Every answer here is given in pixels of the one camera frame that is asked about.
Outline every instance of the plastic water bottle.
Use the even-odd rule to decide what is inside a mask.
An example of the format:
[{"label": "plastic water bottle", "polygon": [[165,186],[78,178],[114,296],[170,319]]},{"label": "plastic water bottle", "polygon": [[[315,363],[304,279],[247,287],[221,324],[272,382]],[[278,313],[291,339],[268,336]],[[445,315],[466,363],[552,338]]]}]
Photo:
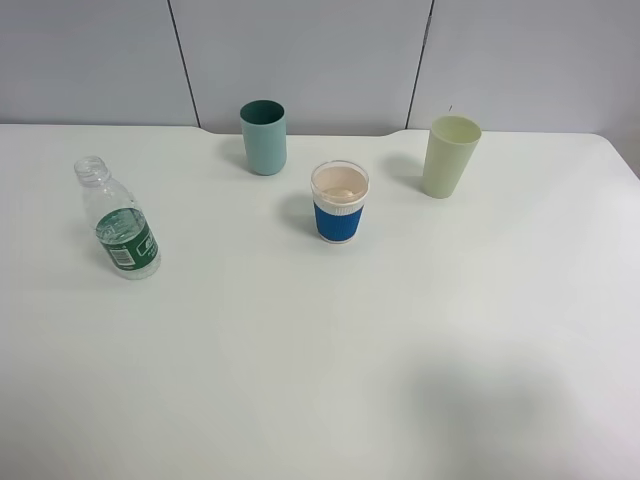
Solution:
[{"label": "plastic water bottle", "polygon": [[75,164],[89,225],[118,272],[129,280],[152,275],[160,266],[158,244],[133,195],[99,157]]}]

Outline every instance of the paper cup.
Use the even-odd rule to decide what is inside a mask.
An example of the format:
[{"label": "paper cup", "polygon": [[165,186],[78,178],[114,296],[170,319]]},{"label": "paper cup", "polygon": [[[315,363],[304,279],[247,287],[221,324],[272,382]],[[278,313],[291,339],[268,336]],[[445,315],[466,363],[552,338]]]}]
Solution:
[{"label": "paper cup", "polygon": [[358,229],[369,175],[355,163],[334,160],[311,174],[311,191],[320,236],[329,243],[345,243]]}]

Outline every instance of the light green cup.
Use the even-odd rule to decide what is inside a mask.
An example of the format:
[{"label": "light green cup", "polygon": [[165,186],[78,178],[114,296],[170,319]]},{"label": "light green cup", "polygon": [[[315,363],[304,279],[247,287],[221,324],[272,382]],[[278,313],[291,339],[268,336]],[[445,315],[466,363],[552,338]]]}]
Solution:
[{"label": "light green cup", "polygon": [[422,189],[433,198],[451,196],[458,185],[482,130],[465,117],[447,115],[431,124]]}]

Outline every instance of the white table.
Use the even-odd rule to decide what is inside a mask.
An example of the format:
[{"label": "white table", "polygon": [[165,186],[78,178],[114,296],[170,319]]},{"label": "white table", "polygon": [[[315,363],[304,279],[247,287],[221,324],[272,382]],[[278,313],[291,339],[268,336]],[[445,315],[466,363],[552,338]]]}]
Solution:
[{"label": "white table", "polygon": [[[448,200],[428,133],[2,126],[3,480],[640,478],[640,182],[594,135],[487,133]],[[116,276],[73,162],[96,154],[162,252]],[[312,168],[371,175],[315,233]]]}]

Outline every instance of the white cup rim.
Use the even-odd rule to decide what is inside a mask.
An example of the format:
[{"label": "white cup rim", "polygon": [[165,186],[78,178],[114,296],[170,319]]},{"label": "white cup rim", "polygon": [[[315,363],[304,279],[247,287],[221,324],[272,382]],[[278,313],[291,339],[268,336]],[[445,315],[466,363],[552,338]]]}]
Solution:
[{"label": "white cup rim", "polygon": [[[445,123],[449,123],[449,122],[453,122],[454,124],[458,123],[457,127],[464,125],[465,127],[469,128],[470,130],[473,131],[473,137],[471,137],[468,141],[464,141],[464,142],[456,142],[452,140],[450,136],[443,134],[443,132],[441,131],[444,128],[456,127],[456,125],[447,125],[447,126],[444,125]],[[472,145],[477,141],[479,141],[480,137],[482,137],[482,129],[473,120],[463,115],[444,115],[442,117],[436,118],[431,123],[431,129],[429,131],[429,135],[434,135],[438,137],[440,140],[442,140],[443,142],[450,143],[452,145]]]}]

